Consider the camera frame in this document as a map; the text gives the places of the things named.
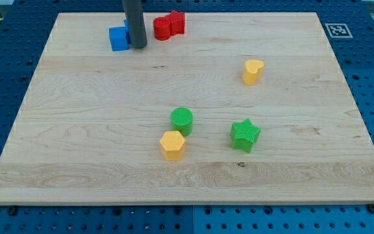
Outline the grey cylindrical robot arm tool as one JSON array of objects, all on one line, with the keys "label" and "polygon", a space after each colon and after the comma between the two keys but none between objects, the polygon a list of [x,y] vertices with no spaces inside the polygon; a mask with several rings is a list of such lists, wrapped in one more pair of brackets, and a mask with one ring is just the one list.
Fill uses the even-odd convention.
[{"label": "grey cylindrical robot arm tool", "polygon": [[142,49],[147,45],[142,2],[141,0],[122,0],[122,3],[131,44],[136,49]]}]

